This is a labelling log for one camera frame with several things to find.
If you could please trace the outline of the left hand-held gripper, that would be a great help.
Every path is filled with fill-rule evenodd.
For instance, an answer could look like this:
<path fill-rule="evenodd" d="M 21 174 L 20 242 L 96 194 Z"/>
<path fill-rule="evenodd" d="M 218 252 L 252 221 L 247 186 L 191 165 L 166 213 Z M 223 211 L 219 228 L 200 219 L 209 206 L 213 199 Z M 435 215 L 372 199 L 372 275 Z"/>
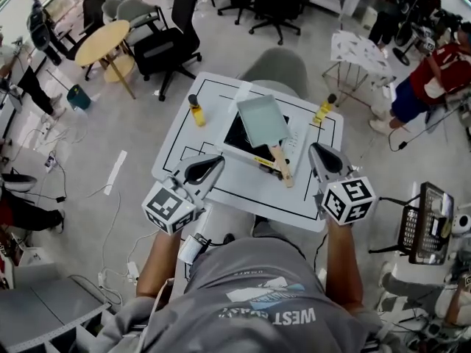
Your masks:
<path fill-rule="evenodd" d="M 142 203 L 148 221 L 174 235 L 197 220 L 205 211 L 205 197 L 213 190 L 225 165 L 217 154 L 181 160 L 162 180 L 152 186 Z"/>

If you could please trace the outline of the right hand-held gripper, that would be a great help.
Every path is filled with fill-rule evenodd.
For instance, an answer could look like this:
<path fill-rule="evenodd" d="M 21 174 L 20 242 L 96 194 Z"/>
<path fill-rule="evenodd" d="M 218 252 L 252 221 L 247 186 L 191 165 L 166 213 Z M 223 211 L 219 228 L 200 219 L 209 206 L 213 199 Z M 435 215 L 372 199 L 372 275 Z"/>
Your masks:
<path fill-rule="evenodd" d="M 308 149 L 312 174 L 318 182 L 314 201 L 319 217 L 331 217 L 339 225 L 365 219 L 376 202 L 371 183 L 340 151 L 323 143 Z"/>

